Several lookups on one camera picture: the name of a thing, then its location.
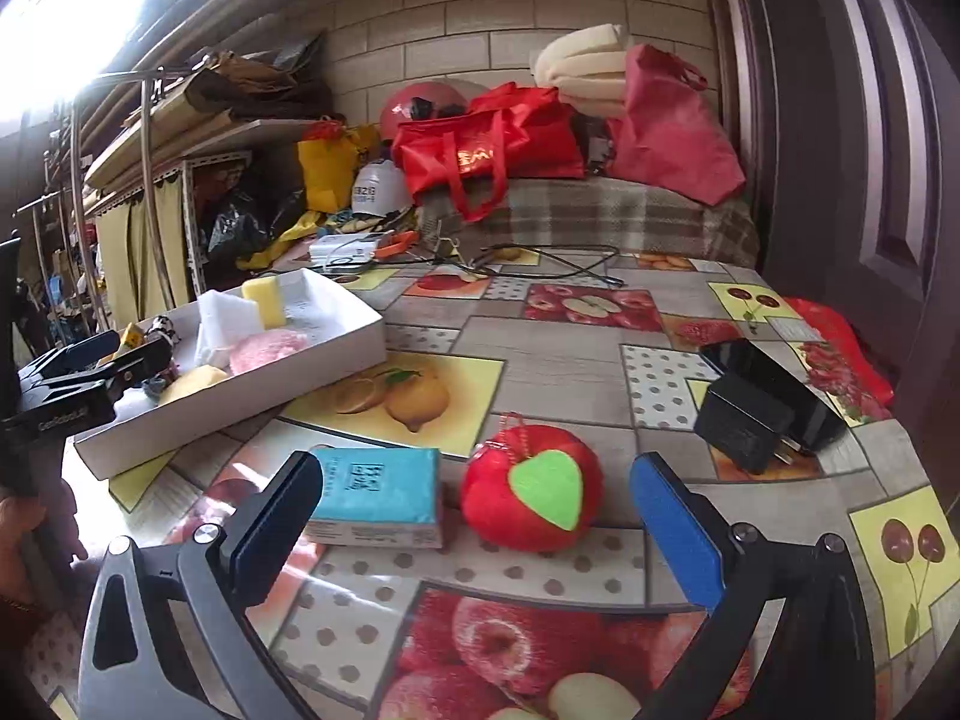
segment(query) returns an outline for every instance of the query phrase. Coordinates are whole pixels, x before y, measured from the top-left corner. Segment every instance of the blue box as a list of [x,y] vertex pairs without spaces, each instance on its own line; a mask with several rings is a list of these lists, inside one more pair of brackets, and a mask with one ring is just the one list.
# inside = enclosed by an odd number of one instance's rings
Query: blue box
[[315,446],[323,494],[304,528],[342,546],[443,546],[440,451]]

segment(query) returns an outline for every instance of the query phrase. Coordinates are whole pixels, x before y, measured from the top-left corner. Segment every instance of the stuffed toy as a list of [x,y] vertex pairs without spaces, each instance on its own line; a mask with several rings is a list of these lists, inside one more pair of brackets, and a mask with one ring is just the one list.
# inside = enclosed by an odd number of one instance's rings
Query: stuffed toy
[[480,538],[522,552],[573,546],[603,494],[593,451],[573,433],[548,425],[505,427],[477,447],[460,504]]

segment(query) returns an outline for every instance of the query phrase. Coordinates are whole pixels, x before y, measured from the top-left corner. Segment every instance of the wooden door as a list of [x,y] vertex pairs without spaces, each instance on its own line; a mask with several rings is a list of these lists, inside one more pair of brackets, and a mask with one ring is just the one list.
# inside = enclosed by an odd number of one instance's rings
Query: wooden door
[[960,50],[928,31],[922,4],[738,0],[731,42],[761,272],[853,324],[949,506],[960,491],[947,429],[960,422],[960,207],[947,201],[960,190]]

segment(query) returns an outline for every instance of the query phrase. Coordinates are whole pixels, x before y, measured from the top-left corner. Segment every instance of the black phone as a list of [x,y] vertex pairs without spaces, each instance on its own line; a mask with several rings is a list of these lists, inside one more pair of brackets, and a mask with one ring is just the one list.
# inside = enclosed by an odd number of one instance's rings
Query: black phone
[[747,338],[711,343],[700,354],[720,374],[734,372],[793,410],[785,436],[805,452],[815,452],[844,432],[846,424],[802,381]]

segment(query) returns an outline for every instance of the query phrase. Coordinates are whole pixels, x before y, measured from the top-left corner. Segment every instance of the pink sponge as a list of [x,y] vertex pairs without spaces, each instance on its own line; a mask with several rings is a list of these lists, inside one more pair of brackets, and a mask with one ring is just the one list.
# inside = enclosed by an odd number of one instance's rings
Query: pink sponge
[[305,349],[307,338],[293,330],[268,330],[244,338],[230,350],[230,370],[233,375],[246,373],[268,362],[282,360]]

